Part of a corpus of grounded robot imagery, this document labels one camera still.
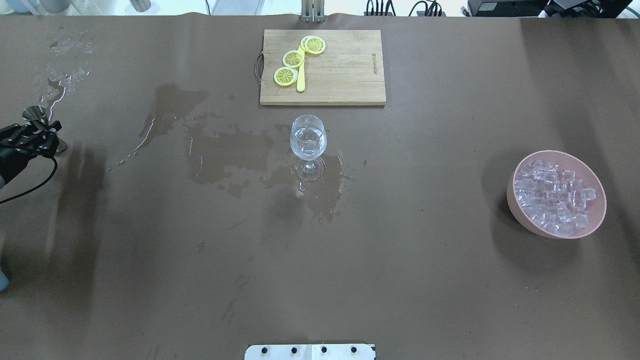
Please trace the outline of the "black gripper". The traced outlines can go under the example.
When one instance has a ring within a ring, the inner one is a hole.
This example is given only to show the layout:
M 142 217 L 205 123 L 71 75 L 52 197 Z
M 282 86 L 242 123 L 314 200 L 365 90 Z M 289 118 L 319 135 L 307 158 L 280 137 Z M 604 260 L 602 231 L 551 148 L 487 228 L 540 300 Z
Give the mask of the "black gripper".
M 12 124 L 0 130 L 0 187 L 22 173 L 35 157 L 52 158 L 61 146 L 60 121 Z

